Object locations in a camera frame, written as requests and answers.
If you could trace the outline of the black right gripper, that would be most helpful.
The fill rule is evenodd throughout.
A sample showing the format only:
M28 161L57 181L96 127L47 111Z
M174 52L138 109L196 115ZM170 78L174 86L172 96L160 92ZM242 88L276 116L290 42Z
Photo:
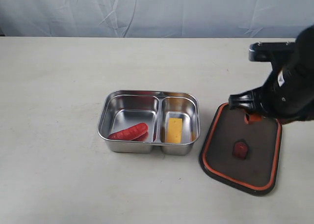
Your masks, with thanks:
M260 122L262 116L270 118L291 118L286 112L288 102L287 84L291 82L289 69L272 71L265 83L257 88L229 96L229 108L243 109L246 124Z

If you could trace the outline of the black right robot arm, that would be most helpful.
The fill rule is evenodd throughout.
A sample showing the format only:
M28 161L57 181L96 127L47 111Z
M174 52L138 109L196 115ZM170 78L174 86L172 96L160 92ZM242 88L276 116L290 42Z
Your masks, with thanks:
M314 118L314 27L293 42L256 42L249 47L251 62L270 62L272 70L260 87L229 97L229 108L283 122Z

